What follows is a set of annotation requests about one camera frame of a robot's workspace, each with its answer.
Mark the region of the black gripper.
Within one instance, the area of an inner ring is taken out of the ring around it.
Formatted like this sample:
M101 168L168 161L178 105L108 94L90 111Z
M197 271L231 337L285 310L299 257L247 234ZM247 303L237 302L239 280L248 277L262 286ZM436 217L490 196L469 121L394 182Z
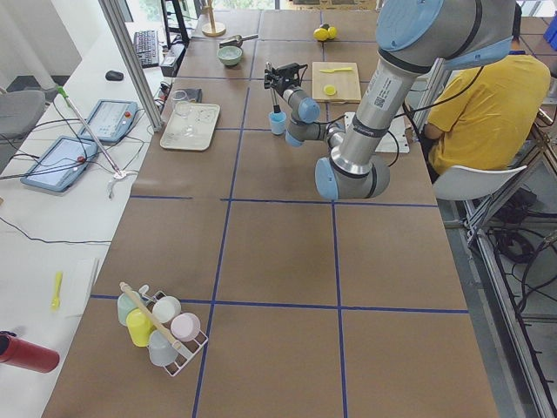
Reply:
M284 96L286 90L292 90L299 86L299 80L291 75L273 75L270 72L265 74L264 88L273 89L280 97Z

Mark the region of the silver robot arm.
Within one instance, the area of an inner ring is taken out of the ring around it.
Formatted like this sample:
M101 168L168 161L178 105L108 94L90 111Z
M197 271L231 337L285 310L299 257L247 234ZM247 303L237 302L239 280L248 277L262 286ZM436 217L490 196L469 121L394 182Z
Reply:
M390 172L376 155L380 140L402 106L414 80L442 58L454 70L501 60L510 50L512 1L389 1L379 13L379 61L346 129L318 121L320 109L299 81L300 65L265 70L264 86L291 107L285 139L292 146L322 140L329 154L315 168L324 199L368 199L389 184Z

